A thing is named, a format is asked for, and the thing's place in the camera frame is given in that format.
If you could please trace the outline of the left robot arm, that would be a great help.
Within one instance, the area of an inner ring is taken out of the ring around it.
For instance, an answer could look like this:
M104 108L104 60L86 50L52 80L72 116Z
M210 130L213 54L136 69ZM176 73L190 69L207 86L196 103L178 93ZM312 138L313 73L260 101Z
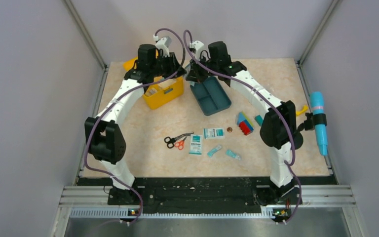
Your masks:
M130 63L115 96L97 116L88 117L84 123L87 152L105 167L102 172L121 189L119 196L126 204L135 203L139 194L132 187L135 177L124 158L127 145L120 127L134 104L157 82L155 78L180 77L184 73L182 64L166 46L140 45L137 59Z

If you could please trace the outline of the gloves packet orange teal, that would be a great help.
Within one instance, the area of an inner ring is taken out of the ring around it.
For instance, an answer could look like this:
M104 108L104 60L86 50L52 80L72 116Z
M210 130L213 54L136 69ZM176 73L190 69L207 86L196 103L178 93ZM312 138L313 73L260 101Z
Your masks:
M149 97L156 94L159 91L159 87L157 85L151 85L147 91L145 92L145 96Z

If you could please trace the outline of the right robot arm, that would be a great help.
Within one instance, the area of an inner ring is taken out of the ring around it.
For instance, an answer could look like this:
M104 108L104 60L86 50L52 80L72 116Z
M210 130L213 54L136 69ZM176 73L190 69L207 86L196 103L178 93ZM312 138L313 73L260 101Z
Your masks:
M187 50L191 56L189 80L202 82L209 76L216 76L258 110L263 119L260 137L270 147L272 184L269 196L273 202L283 203L295 186L289 167L295 160L295 151L303 145L295 104L291 100L284 102L267 91L243 63L231 59L223 41L208 46L193 41Z

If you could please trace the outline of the teal divided plastic tray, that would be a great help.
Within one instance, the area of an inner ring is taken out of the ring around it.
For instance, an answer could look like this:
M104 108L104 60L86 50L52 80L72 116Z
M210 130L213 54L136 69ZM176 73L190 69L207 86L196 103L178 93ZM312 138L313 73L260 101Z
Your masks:
M190 89L205 116L228 109L232 102L216 77L204 82L191 82Z

